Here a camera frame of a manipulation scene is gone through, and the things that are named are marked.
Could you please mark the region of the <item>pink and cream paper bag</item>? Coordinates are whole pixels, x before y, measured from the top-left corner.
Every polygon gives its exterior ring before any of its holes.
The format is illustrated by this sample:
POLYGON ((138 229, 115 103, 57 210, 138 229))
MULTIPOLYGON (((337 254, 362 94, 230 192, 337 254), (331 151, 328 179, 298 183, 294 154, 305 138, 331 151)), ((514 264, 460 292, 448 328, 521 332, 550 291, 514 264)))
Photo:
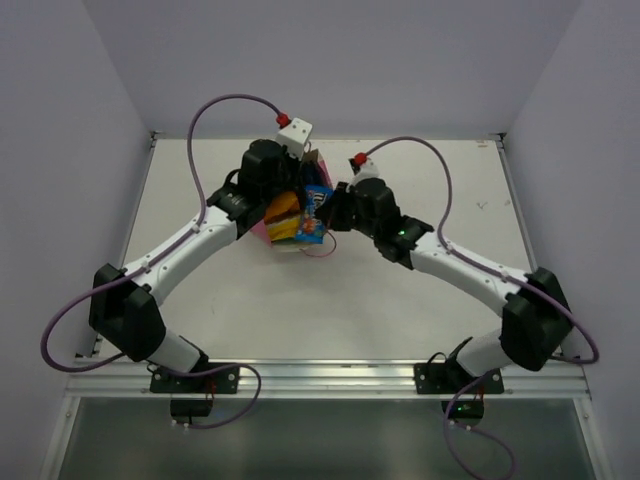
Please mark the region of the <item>pink and cream paper bag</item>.
POLYGON ((334 188, 318 149, 304 153, 299 182, 298 187, 272 201, 266 217, 251 229, 251 234, 277 252, 328 256, 335 251, 337 242, 315 213, 334 188))

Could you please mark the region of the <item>orange snack bag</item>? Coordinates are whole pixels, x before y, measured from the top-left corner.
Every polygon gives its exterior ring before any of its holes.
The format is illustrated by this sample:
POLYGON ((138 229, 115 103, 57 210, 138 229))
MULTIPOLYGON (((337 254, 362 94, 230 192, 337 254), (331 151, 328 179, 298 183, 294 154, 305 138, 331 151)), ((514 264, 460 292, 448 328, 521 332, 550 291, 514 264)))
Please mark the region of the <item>orange snack bag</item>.
POLYGON ((278 195, 264 216, 267 235, 271 242, 293 238, 300 221, 301 206, 295 192, 278 195))

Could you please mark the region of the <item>blue m&m's packet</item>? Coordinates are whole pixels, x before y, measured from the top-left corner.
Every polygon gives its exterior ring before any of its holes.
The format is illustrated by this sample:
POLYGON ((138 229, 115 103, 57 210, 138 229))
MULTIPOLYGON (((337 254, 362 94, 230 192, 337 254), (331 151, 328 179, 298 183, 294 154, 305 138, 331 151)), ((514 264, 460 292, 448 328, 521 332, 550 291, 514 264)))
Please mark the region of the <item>blue m&m's packet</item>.
POLYGON ((298 242, 322 244, 326 227, 316 217, 316 211, 333 195, 330 187, 307 185, 305 187, 305 206, 294 239, 298 242))

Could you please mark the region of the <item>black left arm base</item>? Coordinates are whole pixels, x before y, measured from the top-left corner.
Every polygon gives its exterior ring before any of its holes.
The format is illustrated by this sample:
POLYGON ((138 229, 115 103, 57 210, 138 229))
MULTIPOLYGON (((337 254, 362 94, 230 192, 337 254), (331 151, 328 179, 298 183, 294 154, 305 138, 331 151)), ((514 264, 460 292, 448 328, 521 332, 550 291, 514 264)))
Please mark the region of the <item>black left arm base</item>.
POLYGON ((241 377, 238 364, 209 362, 199 367, 199 371, 209 370, 214 370, 214 373, 188 376, 173 374, 166 369, 157 369, 152 374, 149 390, 155 394, 233 395, 237 393, 241 377))

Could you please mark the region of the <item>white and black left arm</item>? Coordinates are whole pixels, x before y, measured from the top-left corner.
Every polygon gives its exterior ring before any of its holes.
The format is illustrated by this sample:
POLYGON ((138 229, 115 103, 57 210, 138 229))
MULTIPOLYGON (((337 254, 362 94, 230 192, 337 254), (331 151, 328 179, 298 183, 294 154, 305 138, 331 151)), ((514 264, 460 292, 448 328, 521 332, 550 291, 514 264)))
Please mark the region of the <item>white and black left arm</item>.
POLYGON ((122 269, 101 267, 94 276, 98 292, 90 326, 131 360, 172 371, 185 392, 201 390, 208 379, 205 355, 165 326, 160 307, 205 260, 261 222, 276 196, 297 187, 305 147, 284 137, 253 141, 238 173, 227 177, 189 224, 122 269))

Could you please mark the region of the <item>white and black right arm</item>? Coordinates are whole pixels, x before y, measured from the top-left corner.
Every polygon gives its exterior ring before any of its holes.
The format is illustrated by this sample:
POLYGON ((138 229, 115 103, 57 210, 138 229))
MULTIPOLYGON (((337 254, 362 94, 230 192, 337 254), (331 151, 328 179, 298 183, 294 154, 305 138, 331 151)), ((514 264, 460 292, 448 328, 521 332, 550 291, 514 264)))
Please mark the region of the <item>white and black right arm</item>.
POLYGON ((362 233, 388 261, 434 276, 500 316, 499 329, 464 340, 448 356, 445 379, 454 391, 468 392, 485 373, 511 364, 541 370, 572 329, 552 272, 491 266, 441 240, 433 226, 402 214, 379 178, 339 183, 317 216, 331 230, 362 233))

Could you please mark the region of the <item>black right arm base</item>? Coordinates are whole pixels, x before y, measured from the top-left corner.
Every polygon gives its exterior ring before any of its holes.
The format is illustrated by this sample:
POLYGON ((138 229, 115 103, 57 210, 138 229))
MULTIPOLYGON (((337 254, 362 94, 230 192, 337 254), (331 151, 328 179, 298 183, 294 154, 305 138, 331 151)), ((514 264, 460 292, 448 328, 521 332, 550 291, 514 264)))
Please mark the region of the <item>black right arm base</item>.
MULTIPOLYGON (((472 377, 461 367, 446 362, 422 362, 413 366, 414 383, 419 395, 453 395, 479 377, 472 377)), ((469 388, 467 394, 502 394, 505 391, 499 369, 491 370, 487 376, 469 388)))

